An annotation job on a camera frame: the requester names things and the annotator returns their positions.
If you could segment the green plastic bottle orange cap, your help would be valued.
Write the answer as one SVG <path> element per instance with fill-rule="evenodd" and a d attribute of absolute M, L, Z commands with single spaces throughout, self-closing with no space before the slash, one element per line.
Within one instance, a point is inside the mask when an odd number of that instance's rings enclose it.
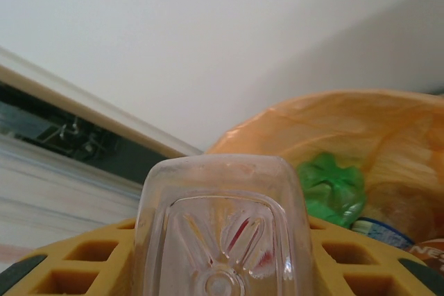
<path fill-rule="evenodd" d="M 349 228 L 364 209 L 364 176 L 355 166 L 340 167 L 331 153 L 320 153 L 296 167 L 307 212 Z"/>

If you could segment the clear bottle purple grape label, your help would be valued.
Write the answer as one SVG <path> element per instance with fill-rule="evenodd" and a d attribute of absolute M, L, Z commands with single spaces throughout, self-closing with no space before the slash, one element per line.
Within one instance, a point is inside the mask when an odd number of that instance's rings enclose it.
<path fill-rule="evenodd" d="M 305 200 L 280 157 L 168 159 L 145 180 L 131 296 L 314 296 Z"/>

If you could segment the orange plastic bin liner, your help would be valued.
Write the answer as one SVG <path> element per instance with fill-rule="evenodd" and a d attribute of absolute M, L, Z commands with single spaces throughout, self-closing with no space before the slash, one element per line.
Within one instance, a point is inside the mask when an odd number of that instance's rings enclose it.
<path fill-rule="evenodd" d="M 444 236 L 444 96 L 370 90 L 295 98 L 227 131 L 210 152 L 276 155 L 295 169 L 331 153 L 364 176 L 358 218 L 386 223 L 414 244 Z"/>

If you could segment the dark glass door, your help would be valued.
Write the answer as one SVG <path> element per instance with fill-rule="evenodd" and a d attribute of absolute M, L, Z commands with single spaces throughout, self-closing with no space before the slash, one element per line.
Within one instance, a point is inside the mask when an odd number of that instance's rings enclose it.
<path fill-rule="evenodd" d="M 0 133 L 142 184 L 125 167 L 121 137 L 0 81 Z"/>

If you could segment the brown tea bottle orange label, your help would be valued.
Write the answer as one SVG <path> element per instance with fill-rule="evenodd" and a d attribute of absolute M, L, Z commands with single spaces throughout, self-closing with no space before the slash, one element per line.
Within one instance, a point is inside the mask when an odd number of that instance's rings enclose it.
<path fill-rule="evenodd" d="M 444 238 L 417 243 L 410 247 L 407 252 L 444 276 Z"/>

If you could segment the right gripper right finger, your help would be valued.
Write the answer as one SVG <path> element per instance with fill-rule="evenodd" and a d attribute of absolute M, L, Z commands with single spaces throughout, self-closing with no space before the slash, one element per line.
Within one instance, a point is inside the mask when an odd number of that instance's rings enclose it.
<path fill-rule="evenodd" d="M 444 277 L 414 255 L 309 217 L 314 296 L 444 296 Z"/>

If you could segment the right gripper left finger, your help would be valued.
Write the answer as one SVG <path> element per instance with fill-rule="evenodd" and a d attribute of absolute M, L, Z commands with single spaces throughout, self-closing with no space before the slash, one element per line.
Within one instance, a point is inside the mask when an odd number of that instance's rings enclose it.
<path fill-rule="evenodd" d="M 134 218 L 26 254 L 0 273 L 0 296 L 142 296 Z"/>

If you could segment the brown wooden door frame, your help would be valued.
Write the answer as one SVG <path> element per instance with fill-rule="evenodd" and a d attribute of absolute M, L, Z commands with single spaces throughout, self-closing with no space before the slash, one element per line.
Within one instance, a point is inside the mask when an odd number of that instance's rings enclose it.
<path fill-rule="evenodd" d="M 56 91 L 27 79 L 18 73 L 7 69 L 3 65 L 0 65 L 0 81 L 5 82 L 7 85 L 10 85 L 15 89 L 23 91 L 33 97 L 41 99 L 46 103 L 55 105 L 60 109 L 64 109 L 72 114 L 75 114 L 76 116 L 79 116 L 80 118 L 83 118 L 91 123 L 97 124 L 100 127 L 114 132 L 121 137 L 134 141 L 145 148 L 149 148 L 156 153 L 164 155 L 165 157 L 176 158 L 186 156 L 186 154 L 167 147 L 144 134 L 140 134 L 136 132 L 136 130 L 130 129 L 128 126 L 120 124 L 90 107 L 81 105 L 78 101 L 72 98 L 63 96 Z"/>

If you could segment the Pepsi bottle blue cap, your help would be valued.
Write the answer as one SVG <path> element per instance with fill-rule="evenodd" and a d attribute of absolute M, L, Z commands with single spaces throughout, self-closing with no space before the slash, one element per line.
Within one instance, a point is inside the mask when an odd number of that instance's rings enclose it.
<path fill-rule="evenodd" d="M 358 218 L 352 224 L 351 230 L 401 250 L 407 250 L 414 245 L 414 242 L 405 234 L 372 218 Z"/>

